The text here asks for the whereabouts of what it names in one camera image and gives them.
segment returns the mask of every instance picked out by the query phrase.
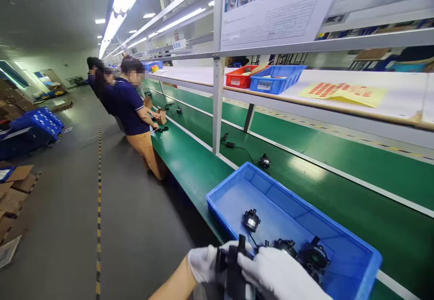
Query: red plastic crate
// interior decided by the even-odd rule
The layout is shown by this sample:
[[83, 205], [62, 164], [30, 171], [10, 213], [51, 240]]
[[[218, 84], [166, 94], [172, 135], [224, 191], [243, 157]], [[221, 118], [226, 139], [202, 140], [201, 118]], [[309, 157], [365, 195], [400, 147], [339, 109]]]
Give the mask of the red plastic crate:
[[247, 65], [241, 68], [238, 68], [235, 71], [231, 71], [226, 74], [226, 86], [238, 87], [238, 88], [249, 88], [250, 87], [250, 75], [243, 76], [242, 74], [249, 69], [248, 71], [252, 71], [255, 69], [257, 65]]

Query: white glove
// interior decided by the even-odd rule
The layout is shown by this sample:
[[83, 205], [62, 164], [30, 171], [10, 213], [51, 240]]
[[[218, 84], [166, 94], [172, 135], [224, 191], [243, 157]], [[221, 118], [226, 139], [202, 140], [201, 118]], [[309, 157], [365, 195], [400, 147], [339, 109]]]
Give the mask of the white glove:
[[304, 268], [286, 252], [261, 247], [253, 260], [238, 254], [246, 281], [267, 298], [278, 300], [331, 300]]
[[[224, 249], [226, 252], [229, 250], [229, 246], [238, 246], [238, 241], [229, 241], [225, 243], [220, 249]], [[251, 251], [252, 246], [246, 242], [245, 249]], [[217, 282], [216, 280], [216, 256], [217, 248], [209, 245], [204, 248], [195, 248], [189, 251], [187, 258], [194, 278], [198, 283], [203, 282]]]

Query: orange pants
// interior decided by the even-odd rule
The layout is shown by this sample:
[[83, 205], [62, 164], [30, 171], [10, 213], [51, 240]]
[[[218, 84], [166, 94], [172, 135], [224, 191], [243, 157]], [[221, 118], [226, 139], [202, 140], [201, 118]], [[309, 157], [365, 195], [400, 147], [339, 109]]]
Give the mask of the orange pants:
[[139, 135], [127, 135], [127, 140], [131, 146], [143, 156], [145, 167], [150, 169], [158, 180], [163, 180], [155, 159], [154, 148], [152, 147], [151, 132]]

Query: gray floor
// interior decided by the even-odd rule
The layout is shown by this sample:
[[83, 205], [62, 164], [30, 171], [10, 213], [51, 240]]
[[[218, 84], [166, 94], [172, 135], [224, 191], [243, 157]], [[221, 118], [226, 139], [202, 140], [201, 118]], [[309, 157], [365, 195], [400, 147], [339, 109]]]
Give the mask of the gray floor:
[[[60, 100], [74, 101], [58, 113], [73, 129], [19, 161], [42, 175], [8, 236], [23, 234], [0, 299], [95, 298], [100, 103], [87, 86]], [[102, 131], [101, 296], [147, 299], [190, 248], [217, 240], [175, 182], [145, 172], [104, 109]]]

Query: yellow sticker sheet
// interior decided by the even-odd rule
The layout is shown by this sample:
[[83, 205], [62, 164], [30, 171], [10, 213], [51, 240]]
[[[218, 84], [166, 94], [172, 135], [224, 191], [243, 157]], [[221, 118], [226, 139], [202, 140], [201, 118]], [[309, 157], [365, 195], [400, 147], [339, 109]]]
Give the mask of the yellow sticker sheet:
[[386, 89], [378, 87], [350, 85], [345, 83], [313, 83], [298, 95], [313, 99], [329, 99], [356, 103], [367, 105], [371, 108], [377, 108], [383, 101], [386, 92]]

